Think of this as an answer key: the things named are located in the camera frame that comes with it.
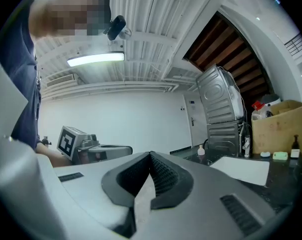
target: railing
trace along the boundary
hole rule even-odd
[[[291,53],[292,56],[299,53],[302,50],[302,35],[299,33],[287,43],[285,43],[287,50]]]

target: wooden slat ceiling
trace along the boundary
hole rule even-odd
[[[214,64],[231,72],[248,110],[251,110],[251,105],[257,99],[270,93],[267,75],[261,69],[253,50],[234,26],[218,12],[184,58],[203,72]]]

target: air conditioner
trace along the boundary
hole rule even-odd
[[[79,86],[84,84],[81,78],[77,74],[68,74],[46,83],[46,89],[41,93],[46,94],[56,90]]]

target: white label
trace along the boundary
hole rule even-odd
[[[299,156],[300,156],[300,150],[299,149],[292,149],[291,157],[292,158],[298,158]]]

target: baseboard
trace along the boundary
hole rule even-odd
[[[187,147],[184,147],[184,148],[180,148],[180,149],[177,149],[177,150],[174,150],[174,151],[170,151],[170,155],[171,155],[171,154],[174,154],[174,153],[177,153],[177,152],[180,152],[180,151],[190,150],[190,149],[191,149],[191,146],[187,146]]]

